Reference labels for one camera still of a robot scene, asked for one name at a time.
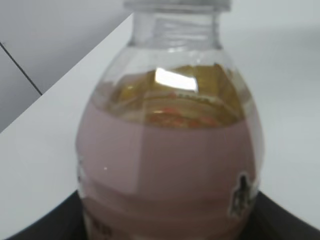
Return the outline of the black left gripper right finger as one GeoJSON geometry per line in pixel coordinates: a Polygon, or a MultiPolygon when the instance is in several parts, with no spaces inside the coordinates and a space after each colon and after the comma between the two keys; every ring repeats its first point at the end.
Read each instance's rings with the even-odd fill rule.
{"type": "Polygon", "coordinates": [[[320,240],[320,231],[258,193],[239,240],[320,240]]]}

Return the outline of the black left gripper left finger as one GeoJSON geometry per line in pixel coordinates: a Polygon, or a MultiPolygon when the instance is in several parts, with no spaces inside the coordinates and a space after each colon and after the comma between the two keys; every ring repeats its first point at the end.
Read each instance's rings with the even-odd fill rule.
{"type": "Polygon", "coordinates": [[[9,240],[86,240],[87,232],[78,192],[73,192],[35,223],[12,235],[9,240]]]}

